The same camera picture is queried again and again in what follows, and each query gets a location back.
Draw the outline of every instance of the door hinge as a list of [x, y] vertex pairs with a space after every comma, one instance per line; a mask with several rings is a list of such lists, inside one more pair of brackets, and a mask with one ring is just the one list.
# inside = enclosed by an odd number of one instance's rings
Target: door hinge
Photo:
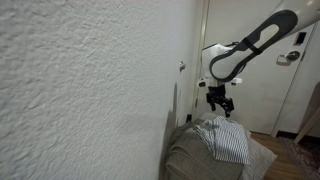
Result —
[[196, 103], [194, 105], [194, 107], [197, 107], [198, 106], [198, 98], [196, 99]]

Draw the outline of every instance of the rug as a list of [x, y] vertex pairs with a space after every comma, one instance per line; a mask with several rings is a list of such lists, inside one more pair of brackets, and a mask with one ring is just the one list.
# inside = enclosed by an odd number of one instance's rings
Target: rug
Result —
[[286, 150], [311, 180], [320, 180], [320, 144], [301, 142], [295, 144], [292, 139], [279, 138]]

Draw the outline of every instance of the door handle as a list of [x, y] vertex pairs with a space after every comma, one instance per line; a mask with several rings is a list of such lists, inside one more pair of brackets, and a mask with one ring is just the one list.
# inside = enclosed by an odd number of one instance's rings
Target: door handle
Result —
[[290, 66], [292, 62], [295, 60], [299, 59], [300, 57], [300, 52], [298, 51], [291, 51], [287, 55], [280, 55], [277, 59], [277, 65], [279, 66]]
[[180, 73], [182, 70], [184, 70], [186, 68], [186, 66], [187, 65], [183, 61], [180, 62]]

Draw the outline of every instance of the door frame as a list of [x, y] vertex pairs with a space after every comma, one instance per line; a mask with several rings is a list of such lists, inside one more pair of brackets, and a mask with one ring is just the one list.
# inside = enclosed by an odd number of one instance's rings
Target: door frame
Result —
[[196, 114], [196, 105], [198, 101], [198, 93], [199, 93], [199, 88], [197, 87], [197, 80], [201, 76], [201, 67], [202, 67], [202, 62], [201, 62], [201, 52], [202, 49], [204, 48], [204, 39], [205, 39], [205, 34], [206, 34], [206, 27], [207, 27], [207, 19], [208, 19], [208, 13], [209, 13], [209, 3], [210, 0], [202, 0], [202, 10], [199, 12], [201, 13], [201, 32], [200, 32], [200, 38], [199, 38], [199, 45], [198, 45], [198, 52], [197, 52], [197, 58], [196, 62], [194, 63], [195, 66], [195, 73], [193, 73], [194, 83], [193, 83], [193, 99], [192, 99], [192, 121], [196, 120], [195, 114]]

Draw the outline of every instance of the white door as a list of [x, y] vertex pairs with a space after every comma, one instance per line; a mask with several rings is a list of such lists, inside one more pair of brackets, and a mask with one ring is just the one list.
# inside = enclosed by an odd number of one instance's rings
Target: white door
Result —
[[[270, 15], [279, 2], [280, 0], [210, 0], [204, 47], [215, 43], [226, 45], [241, 41]], [[227, 97], [233, 98], [235, 106], [230, 119], [238, 121], [250, 131], [271, 134], [313, 26], [300, 31], [307, 33], [303, 44], [294, 45], [299, 32], [277, 42], [247, 64], [245, 70], [237, 76], [243, 79], [242, 84], [226, 85]], [[291, 51], [300, 52], [300, 58], [290, 65], [282, 64], [286, 60], [281, 55]], [[206, 103], [207, 89], [198, 90], [196, 118], [204, 112], [211, 112]], [[220, 107], [214, 113], [224, 115]]]

